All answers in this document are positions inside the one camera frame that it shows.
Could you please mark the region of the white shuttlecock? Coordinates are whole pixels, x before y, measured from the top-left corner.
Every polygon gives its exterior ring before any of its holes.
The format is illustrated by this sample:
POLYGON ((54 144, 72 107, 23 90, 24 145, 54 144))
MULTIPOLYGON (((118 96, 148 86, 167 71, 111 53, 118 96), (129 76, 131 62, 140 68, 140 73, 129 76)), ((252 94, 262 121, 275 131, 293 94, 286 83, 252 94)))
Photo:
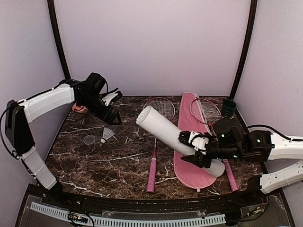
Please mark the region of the white shuttlecock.
POLYGON ((108 139, 110 139, 113 136, 115 136, 114 131, 108 127, 104 127, 100 142, 105 143, 105 142, 107 142, 108 139))

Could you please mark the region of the white shuttlecock tube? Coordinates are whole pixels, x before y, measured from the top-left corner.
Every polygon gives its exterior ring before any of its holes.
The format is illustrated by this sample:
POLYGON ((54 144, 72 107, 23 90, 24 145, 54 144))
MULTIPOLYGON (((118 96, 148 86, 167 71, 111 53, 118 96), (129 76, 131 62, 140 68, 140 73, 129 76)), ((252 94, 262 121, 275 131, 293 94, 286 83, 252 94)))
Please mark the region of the white shuttlecock tube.
POLYGON ((199 168, 181 160, 182 157, 195 154, 194 148, 181 143, 178 140, 181 130, 153 107, 146 106, 139 114, 136 123, 177 152, 174 167, 178 178, 181 176, 189 178, 194 175, 219 177, 224 173, 225 165, 219 160, 212 160, 209 168, 199 168))

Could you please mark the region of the clear plastic tube lid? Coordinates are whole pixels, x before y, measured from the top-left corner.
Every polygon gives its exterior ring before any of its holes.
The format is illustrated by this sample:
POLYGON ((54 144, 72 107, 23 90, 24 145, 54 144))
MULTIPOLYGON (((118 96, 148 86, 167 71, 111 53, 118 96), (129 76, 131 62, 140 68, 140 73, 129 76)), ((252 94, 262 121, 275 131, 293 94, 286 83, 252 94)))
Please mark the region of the clear plastic tube lid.
POLYGON ((84 144, 91 145, 95 142, 95 136, 93 135, 87 135, 83 139, 84 144))

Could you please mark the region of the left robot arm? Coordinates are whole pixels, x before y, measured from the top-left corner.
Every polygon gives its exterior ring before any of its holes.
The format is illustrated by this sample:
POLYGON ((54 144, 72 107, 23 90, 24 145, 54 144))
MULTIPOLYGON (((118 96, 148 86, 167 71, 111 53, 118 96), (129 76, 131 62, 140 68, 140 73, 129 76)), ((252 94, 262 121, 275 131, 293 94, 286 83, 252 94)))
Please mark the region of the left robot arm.
POLYGON ((71 103, 87 108, 109 125, 120 125, 119 111, 111 104, 123 94, 118 88, 102 93, 106 84, 106 79, 100 74, 91 73, 84 81, 64 79, 47 91, 7 103, 3 116, 6 118, 5 135, 13 147, 11 154, 15 159, 20 159, 28 172, 49 191, 48 198, 56 206, 63 206, 67 196, 61 192, 62 185, 38 154, 29 125, 42 115, 71 103))

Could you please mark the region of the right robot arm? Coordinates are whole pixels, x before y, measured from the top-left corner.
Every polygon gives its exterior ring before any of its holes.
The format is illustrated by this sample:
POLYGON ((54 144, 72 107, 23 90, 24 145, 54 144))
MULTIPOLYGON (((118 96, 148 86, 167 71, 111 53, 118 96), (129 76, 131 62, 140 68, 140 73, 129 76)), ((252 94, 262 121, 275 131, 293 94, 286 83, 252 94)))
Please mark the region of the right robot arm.
POLYGON ((272 127, 255 125, 256 130, 245 133, 237 119, 223 118, 213 125, 215 135, 194 131, 181 131, 178 140, 194 149, 182 160, 199 168, 210 167, 216 159, 239 159, 245 162, 266 162, 275 159, 296 159, 296 163, 269 174, 249 179, 248 190, 242 194, 242 202, 252 205, 260 197, 260 191, 270 193, 278 188, 303 179, 303 139, 288 137, 272 127))

